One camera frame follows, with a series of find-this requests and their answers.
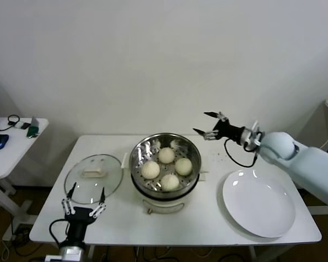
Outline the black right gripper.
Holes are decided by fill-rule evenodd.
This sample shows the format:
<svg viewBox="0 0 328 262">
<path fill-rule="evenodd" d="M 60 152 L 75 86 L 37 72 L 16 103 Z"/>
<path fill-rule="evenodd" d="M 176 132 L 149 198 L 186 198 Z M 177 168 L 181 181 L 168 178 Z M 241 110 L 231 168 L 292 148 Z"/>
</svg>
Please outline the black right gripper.
<svg viewBox="0 0 328 262">
<path fill-rule="evenodd" d="M 194 128 L 193 130 L 205 140 L 220 140 L 221 138 L 228 138 L 234 142 L 240 142 L 245 127 L 236 127 L 230 124 L 229 119 L 221 112 L 204 112 L 213 118 L 219 119 L 217 124 L 214 126 L 214 130 L 202 131 Z"/>
</svg>

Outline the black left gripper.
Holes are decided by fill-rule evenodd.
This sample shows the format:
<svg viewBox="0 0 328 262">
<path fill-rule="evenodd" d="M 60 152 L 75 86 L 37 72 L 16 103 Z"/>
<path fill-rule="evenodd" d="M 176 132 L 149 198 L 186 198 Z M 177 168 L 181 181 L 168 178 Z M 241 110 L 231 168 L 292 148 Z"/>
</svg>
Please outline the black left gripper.
<svg viewBox="0 0 328 262">
<path fill-rule="evenodd" d="M 65 220 L 69 223 L 69 228 L 67 232 L 66 241 L 68 244 L 72 245 L 84 245 L 84 238 L 86 234 L 87 227 L 92 224 L 106 208 L 104 202 L 106 199 L 104 188 L 102 188 L 102 193 L 98 206 L 95 209 L 86 207 L 75 207 L 72 204 L 72 196 L 77 183 L 74 182 L 73 187 L 69 190 L 61 201 Z"/>
</svg>

